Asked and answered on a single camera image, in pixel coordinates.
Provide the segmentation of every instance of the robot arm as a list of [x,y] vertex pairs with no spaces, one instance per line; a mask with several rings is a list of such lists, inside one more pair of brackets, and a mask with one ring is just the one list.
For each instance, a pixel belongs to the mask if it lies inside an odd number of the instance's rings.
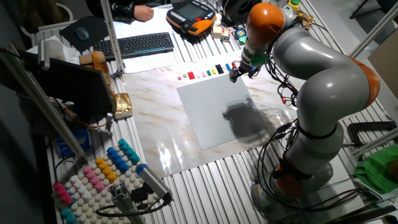
[[244,73],[251,77],[266,61],[264,54],[271,52],[271,42],[275,43],[275,64],[290,76],[307,80],[297,95],[298,135],[272,173],[270,183],[284,198],[301,197],[330,179],[332,170],[329,178],[314,177],[325,171],[342,146],[344,132],[338,120],[365,109],[380,89],[372,70],[323,45],[302,26],[284,30],[291,21],[286,9],[268,3],[255,5],[248,17],[241,64],[229,74],[232,82]]

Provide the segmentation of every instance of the red lego brick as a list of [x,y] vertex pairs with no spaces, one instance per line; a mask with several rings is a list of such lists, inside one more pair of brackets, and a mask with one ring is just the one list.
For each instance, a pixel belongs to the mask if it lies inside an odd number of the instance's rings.
[[188,72],[188,77],[189,79],[194,79],[195,75],[193,74],[193,72]]

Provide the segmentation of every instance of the computer mouse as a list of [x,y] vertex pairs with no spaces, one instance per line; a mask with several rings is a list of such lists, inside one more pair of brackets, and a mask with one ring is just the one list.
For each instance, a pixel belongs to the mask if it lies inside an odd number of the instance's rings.
[[75,30],[75,33],[77,35],[77,38],[81,41],[86,41],[90,38],[90,34],[87,32],[86,28],[84,27],[79,27]]

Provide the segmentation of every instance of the green cloth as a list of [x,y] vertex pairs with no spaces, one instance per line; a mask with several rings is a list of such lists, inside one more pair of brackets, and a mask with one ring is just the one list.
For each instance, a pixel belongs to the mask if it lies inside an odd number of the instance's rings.
[[398,158],[398,144],[387,147],[359,163],[354,176],[361,179],[379,194],[385,194],[398,187],[391,176],[387,164]]

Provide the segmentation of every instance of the black jacket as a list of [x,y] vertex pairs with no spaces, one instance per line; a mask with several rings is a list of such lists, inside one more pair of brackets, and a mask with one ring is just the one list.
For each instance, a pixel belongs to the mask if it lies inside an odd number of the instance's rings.
[[[86,4],[94,16],[104,17],[100,0],[86,0]],[[136,5],[155,7],[162,4],[166,4],[166,0],[109,0],[113,19],[122,22],[131,22],[135,19],[134,8]]]

